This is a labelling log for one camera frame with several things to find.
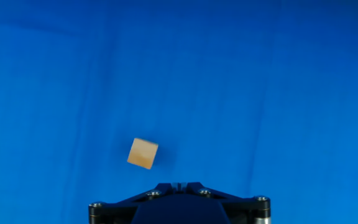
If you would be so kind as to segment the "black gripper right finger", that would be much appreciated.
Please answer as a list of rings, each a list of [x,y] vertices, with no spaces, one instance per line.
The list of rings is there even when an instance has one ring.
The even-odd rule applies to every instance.
[[[188,196],[184,214],[195,223],[271,223],[271,199],[264,195],[242,198],[199,182],[179,183],[178,193]]]

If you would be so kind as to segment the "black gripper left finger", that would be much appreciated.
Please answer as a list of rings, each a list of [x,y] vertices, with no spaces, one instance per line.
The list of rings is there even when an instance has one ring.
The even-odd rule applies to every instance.
[[[130,223],[140,205],[176,193],[178,188],[179,183],[158,184],[151,190],[117,203],[93,202],[88,205],[89,224],[120,223],[119,219]]]

